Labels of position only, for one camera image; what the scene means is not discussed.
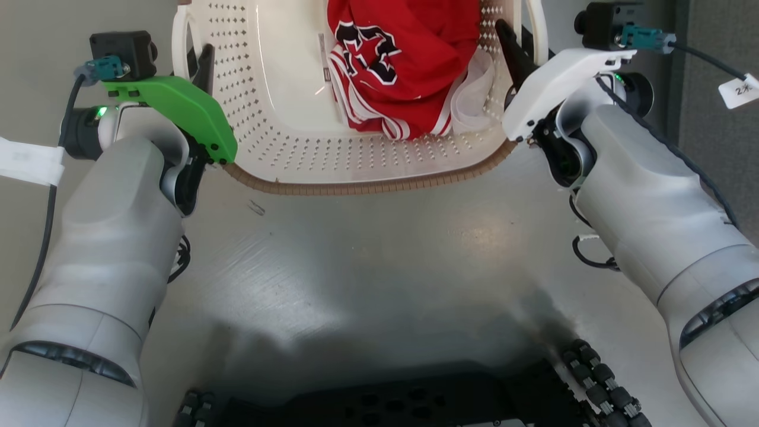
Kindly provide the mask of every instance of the white trim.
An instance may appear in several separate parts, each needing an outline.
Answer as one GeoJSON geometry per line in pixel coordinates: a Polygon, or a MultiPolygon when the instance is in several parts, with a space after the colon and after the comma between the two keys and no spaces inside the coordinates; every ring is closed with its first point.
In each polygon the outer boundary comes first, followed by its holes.
{"type": "MultiPolygon", "coordinates": [[[[338,40],[338,41],[340,41],[340,39],[337,38],[337,31],[340,29],[340,27],[352,27],[352,28],[355,28],[356,25],[353,23],[353,21],[351,21],[351,22],[338,21],[337,28],[335,28],[335,33],[333,34],[335,36],[335,40],[338,40]]],[[[360,43],[361,42],[361,33],[358,34],[358,38],[359,38],[358,41],[360,43]]]]}
{"type": "Polygon", "coordinates": [[[442,134],[440,136],[444,137],[451,133],[451,130],[453,129],[453,116],[448,117],[448,124],[446,125],[446,128],[443,129],[442,134]]]}
{"type": "Polygon", "coordinates": [[[340,55],[340,51],[342,51],[342,47],[340,45],[335,46],[335,49],[330,53],[330,65],[336,65],[335,72],[341,72],[342,77],[345,77],[345,80],[348,82],[347,87],[343,86],[343,79],[340,78],[340,91],[341,94],[343,94],[345,91],[347,93],[345,94],[345,105],[349,106],[352,110],[347,110],[348,115],[353,113],[354,118],[351,120],[354,123],[357,124],[363,124],[364,122],[372,119],[381,119],[382,120],[382,127],[385,134],[388,136],[388,138],[391,138],[393,140],[401,140],[406,139],[409,136],[411,136],[411,129],[408,127],[408,123],[404,120],[398,120],[388,117],[387,115],[383,115],[381,112],[374,109],[362,96],[361,94],[356,90],[356,87],[353,84],[353,80],[351,80],[349,77],[347,77],[348,69],[345,65],[344,58],[342,55],[340,55]]]}
{"type": "Polygon", "coordinates": [[[345,107],[345,101],[343,100],[343,94],[342,94],[342,85],[341,84],[333,84],[332,85],[332,95],[335,97],[335,101],[337,102],[337,113],[340,115],[340,119],[342,119],[342,124],[346,126],[350,126],[350,122],[348,121],[348,112],[345,107]]]}
{"type": "Polygon", "coordinates": [[[437,122],[435,123],[435,127],[430,132],[433,135],[444,135],[446,133],[446,127],[451,124],[451,100],[453,99],[453,94],[456,92],[456,90],[461,86],[461,83],[464,82],[464,79],[466,78],[468,74],[468,71],[464,71],[461,73],[460,76],[456,78],[456,80],[451,84],[450,89],[448,90],[448,95],[446,96],[446,101],[442,105],[442,108],[440,109],[440,115],[437,118],[437,122]]]}

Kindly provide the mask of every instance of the basket rim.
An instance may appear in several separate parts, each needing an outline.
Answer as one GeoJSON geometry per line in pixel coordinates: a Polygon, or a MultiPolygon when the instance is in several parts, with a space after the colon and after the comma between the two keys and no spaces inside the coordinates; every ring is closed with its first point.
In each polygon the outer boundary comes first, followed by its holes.
{"type": "Polygon", "coordinates": [[[294,196],[347,196],[410,191],[419,188],[431,188],[466,181],[481,176],[496,168],[512,151],[517,143],[506,140],[485,160],[472,166],[451,172],[441,172],[414,178],[393,179],[382,182],[359,182],[355,184],[290,184],[271,182],[257,178],[236,164],[224,166],[224,170],[235,180],[254,190],[271,195],[294,196]]]}

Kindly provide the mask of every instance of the teal connector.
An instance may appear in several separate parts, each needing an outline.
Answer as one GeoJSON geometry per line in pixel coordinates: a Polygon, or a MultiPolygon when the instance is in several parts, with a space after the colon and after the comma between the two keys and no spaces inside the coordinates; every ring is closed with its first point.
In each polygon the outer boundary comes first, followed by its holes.
{"type": "Polygon", "coordinates": [[[122,64],[118,56],[106,56],[105,58],[87,61],[85,66],[93,69],[100,81],[121,78],[130,71],[129,65],[122,64]]]}
{"type": "Polygon", "coordinates": [[[637,25],[625,25],[622,34],[617,36],[616,42],[626,49],[652,50],[668,55],[672,53],[669,43],[676,42],[677,36],[664,33],[658,28],[644,28],[637,25]]]}

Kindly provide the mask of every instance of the clothing tag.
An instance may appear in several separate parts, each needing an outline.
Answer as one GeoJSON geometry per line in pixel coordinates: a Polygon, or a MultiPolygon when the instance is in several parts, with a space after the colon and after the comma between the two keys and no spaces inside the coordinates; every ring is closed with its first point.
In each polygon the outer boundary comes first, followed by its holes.
{"type": "Polygon", "coordinates": [[[324,81],[327,83],[332,82],[332,75],[329,73],[329,62],[327,62],[327,46],[324,33],[319,33],[319,53],[322,57],[322,72],[324,73],[324,81]]]}

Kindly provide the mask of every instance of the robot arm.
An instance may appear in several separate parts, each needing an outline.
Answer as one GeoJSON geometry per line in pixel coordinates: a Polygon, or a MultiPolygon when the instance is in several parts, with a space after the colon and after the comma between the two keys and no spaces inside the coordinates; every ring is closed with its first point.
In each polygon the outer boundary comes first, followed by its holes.
{"type": "Polygon", "coordinates": [[[208,94],[211,46],[192,84],[153,77],[147,32],[95,39],[87,78],[98,76],[126,102],[74,110],[63,126],[66,151],[97,161],[66,204],[39,292],[0,346],[0,425],[148,425],[140,354],[166,294],[182,219],[195,208],[206,163],[236,154],[208,94]]]}
{"type": "MultiPolygon", "coordinates": [[[[581,17],[607,10],[615,19],[618,6],[626,17],[635,11],[632,4],[593,4],[581,17]]],[[[505,110],[504,132],[543,148],[556,182],[577,192],[577,208],[616,265],[659,309],[680,383],[704,419],[713,427],[754,425],[759,251],[701,177],[630,114],[647,113],[650,86],[623,74],[597,81],[636,53],[617,46],[613,22],[598,23],[580,26],[593,27],[585,39],[595,37],[603,50],[562,51],[537,70],[519,68],[524,53],[505,23],[496,24],[520,87],[505,110]],[[627,101],[625,109],[619,101],[627,101]]]]}
{"type": "Polygon", "coordinates": [[[759,251],[698,175],[618,106],[582,131],[597,152],[578,209],[659,309],[683,389],[713,426],[752,425],[759,393],[759,251]]]}
{"type": "Polygon", "coordinates": [[[117,141],[67,203],[40,290],[2,347],[0,425],[147,425],[140,353],[184,233],[164,162],[146,138],[117,141]]]}

